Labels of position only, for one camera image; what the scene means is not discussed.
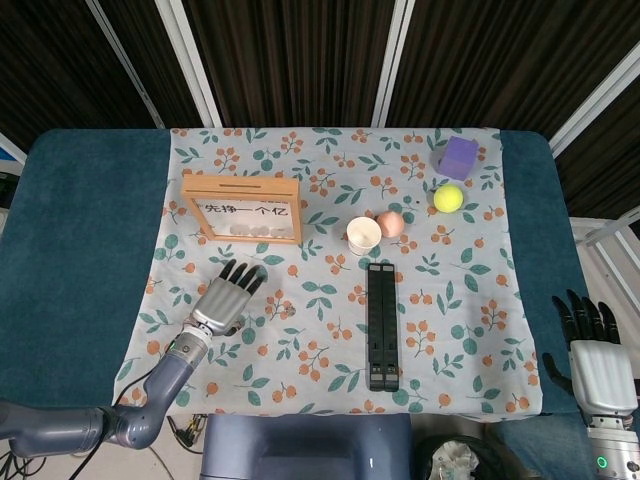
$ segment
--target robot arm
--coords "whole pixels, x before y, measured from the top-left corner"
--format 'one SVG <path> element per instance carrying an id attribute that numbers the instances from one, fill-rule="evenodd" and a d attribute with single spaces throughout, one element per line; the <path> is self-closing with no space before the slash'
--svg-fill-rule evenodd
<path id="1" fill-rule="evenodd" d="M 553 297 L 569 349 L 571 380 L 563 377 L 548 353 L 544 365 L 551 379 L 575 396 L 587 426 L 598 478 L 635 478 L 640 471 L 638 437 L 631 414 L 638 407 L 631 362 L 613 312 L 568 291 L 571 310 Z"/>
<path id="2" fill-rule="evenodd" d="M 13 453 L 23 458 L 83 452 L 103 439 L 136 449 L 151 445 L 169 406 L 207 354 L 213 337 L 237 331 L 238 316 L 264 279 L 253 280 L 258 267 L 243 276 L 247 264 L 231 273 L 234 266 L 235 260 L 229 261 L 214 279 L 145 381 L 148 400 L 144 406 L 43 410 L 0 401 L 0 440 L 9 439 Z"/>

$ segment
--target table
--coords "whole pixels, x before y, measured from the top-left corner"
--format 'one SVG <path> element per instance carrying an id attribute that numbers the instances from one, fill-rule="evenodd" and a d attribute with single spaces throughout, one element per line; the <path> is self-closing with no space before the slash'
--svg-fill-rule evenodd
<path id="1" fill-rule="evenodd" d="M 437 173 L 452 136 L 479 145 L 464 182 Z M 211 278 L 235 258 L 262 265 L 267 280 L 245 307 L 241 335 L 214 340 L 171 413 L 538 414 L 501 151 L 499 131 L 484 129 L 173 130 L 154 261 L 114 395 L 155 365 Z M 207 241 L 180 195 L 192 173 L 298 179 L 302 243 Z M 447 184 L 465 192 L 453 214 L 432 206 Z M 364 257 L 351 254 L 349 220 L 387 209 L 402 214 L 404 233 Z M 380 261 L 396 271 L 403 374 L 394 394 L 366 386 L 365 271 Z M 146 399 L 133 387 L 123 401 Z"/>
<path id="2" fill-rule="evenodd" d="M 586 289 L 555 166 L 540 136 L 501 138 L 507 210 L 520 213 L 509 223 L 525 312 L 538 350 L 567 371 L 547 299 Z M 13 352 L 0 395 L 31 405 L 109 403 L 148 279 L 168 150 L 169 133 L 156 130 L 58 130 L 33 147 L 0 243 L 0 338 Z M 575 411 L 544 372 L 540 380 L 544 411 Z"/>

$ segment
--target tennis ball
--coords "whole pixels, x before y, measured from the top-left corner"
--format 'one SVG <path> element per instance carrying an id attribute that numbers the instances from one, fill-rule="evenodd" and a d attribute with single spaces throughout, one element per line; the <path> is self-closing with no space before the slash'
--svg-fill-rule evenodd
<path id="1" fill-rule="evenodd" d="M 443 185 L 433 196 L 433 203 L 443 213 L 455 212 L 462 206 L 463 200 L 462 190 L 455 185 Z"/>

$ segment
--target dark curtain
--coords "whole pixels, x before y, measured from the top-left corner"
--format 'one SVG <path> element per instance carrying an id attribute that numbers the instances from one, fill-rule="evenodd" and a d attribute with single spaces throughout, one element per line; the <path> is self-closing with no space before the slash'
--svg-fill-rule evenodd
<path id="1" fill-rule="evenodd" d="M 640 41 L 640 2 L 418 0 L 387 126 L 548 139 Z"/>
<path id="2" fill-rule="evenodd" d="M 201 127 L 162 18 L 153 0 L 100 0 L 165 126 Z"/>
<path id="3" fill-rule="evenodd" d="M 618 218 L 640 205 L 640 79 L 556 162 L 572 216 Z"/>
<path id="4" fill-rule="evenodd" d="M 0 2 L 0 131 L 154 124 L 83 0 Z"/>
<path id="5" fill-rule="evenodd" d="M 185 0 L 225 125 L 370 125 L 393 0 Z"/>

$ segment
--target cable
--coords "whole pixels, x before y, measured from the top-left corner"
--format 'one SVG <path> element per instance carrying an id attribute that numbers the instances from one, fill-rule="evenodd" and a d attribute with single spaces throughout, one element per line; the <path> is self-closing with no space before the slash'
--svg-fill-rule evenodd
<path id="1" fill-rule="evenodd" d="M 202 455 L 203 452 L 198 452 L 197 450 L 192 450 L 191 448 L 189 448 L 184 443 L 184 440 L 182 440 L 182 438 L 180 438 L 180 436 L 178 435 L 178 427 L 176 427 L 176 422 L 173 420 L 173 418 L 167 417 L 167 421 L 169 422 L 169 427 L 171 428 L 171 432 L 173 433 L 174 438 L 178 442 L 178 445 L 180 445 L 182 448 L 184 448 L 189 453 L 193 453 L 194 455 Z"/>
<path id="2" fill-rule="evenodd" d="M 158 461 L 160 462 L 160 464 L 164 467 L 165 472 L 167 472 L 167 475 L 169 476 L 169 478 L 171 480 L 176 480 L 173 475 L 171 474 L 171 470 L 169 470 L 169 467 L 167 467 L 167 464 L 164 463 L 164 460 L 162 460 L 162 457 L 160 457 L 160 455 L 158 455 L 158 452 L 156 452 L 153 447 L 149 447 L 149 450 L 151 450 L 151 453 L 153 453 L 155 455 L 155 457 L 158 459 Z"/>
<path id="3" fill-rule="evenodd" d="M 134 381 L 132 381 L 126 387 L 124 387 L 120 391 L 120 395 L 118 395 L 118 398 L 116 398 L 116 401 L 113 403 L 112 406 L 116 407 L 120 403 L 120 400 L 122 400 L 122 397 L 124 397 L 124 394 L 127 393 L 127 390 L 129 390 L 133 385 L 138 383 L 140 380 L 143 380 L 143 379 L 147 378 L 149 375 L 151 375 L 151 372 L 153 372 L 155 370 L 155 368 L 156 367 L 154 366 L 147 373 L 145 373 L 141 377 L 136 378 Z M 75 472 L 73 472 L 73 474 L 69 477 L 69 480 L 75 480 L 78 477 L 78 475 L 80 475 L 80 472 L 82 472 L 82 470 L 84 470 L 84 467 L 86 467 L 87 464 L 93 458 L 93 456 L 96 453 L 98 453 L 98 450 L 100 449 L 100 447 L 104 443 L 105 438 L 107 437 L 107 433 L 109 431 L 109 415 L 105 410 L 102 410 L 102 413 L 103 413 L 103 415 L 102 415 L 102 433 L 100 434 L 100 438 L 98 439 L 98 443 L 96 443 L 96 446 L 93 447 L 93 449 L 91 450 L 89 455 L 87 455 L 85 457 L 85 459 L 82 461 L 80 466 L 78 466 L 78 468 L 76 468 Z"/>
<path id="4" fill-rule="evenodd" d="M 47 462 L 47 457 L 43 457 L 42 463 L 36 469 L 36 471 L 29 473 L 27 471 L 27 468 L 29 467 L 31 462 L 33 462 L 33 458 L 30 458 L 29 460 L 26 460 L 24 458 L 20 459 L 22 460 L 22 466 L 18 465 L 18 457 L 16 457 L 11 451 L 2 455 L 2 457 L 0 457 L 0 461 L 4 460 L 5 458 L 6 460 L 4 464 L 2 465 L 2 467 L 0 467 L 0 475 L 3 475 L 3 480 L 12 480 L 13 478 L 16 478 L 18 475 L 21 475 L 23 480 L 29 477 L 33 477 L 35 474 L 40 472 L 40 470 L 42 470 L 42 468 L 44 467 L 44 464 Z M 16 470 L 13 473 L 11 473 L 12 466 Z"/>
<path id="5" fill-rule="evenodd" d="M 120 400 L 122 400 L 122 397 L 124 397 L 124 394 L 127 393 L 127 390 L 129 390 L 131 387 L 133 387 L 136 383 L 138 383 L 140 380 L 144 380 L 145 378 L 147 378 L 149 375 L 151 375 L 151 372 L 153 372 L 156 369 L 156 367 L 154 366 L 151 370 L 149 370 L 147 373 L 145 373 L 144 375 L 142 375 L 141 377 L 136 378 L 133 382 L 129 383 L 126 387 L 124 387 L 121 391 L 120 391 L 120 395 L 118 395 L 118 398 L 116 398 L 116 401 L 113 402 L 113 407 L 115 407 L 116 405 L 118 405 L 120 403 Z"/>

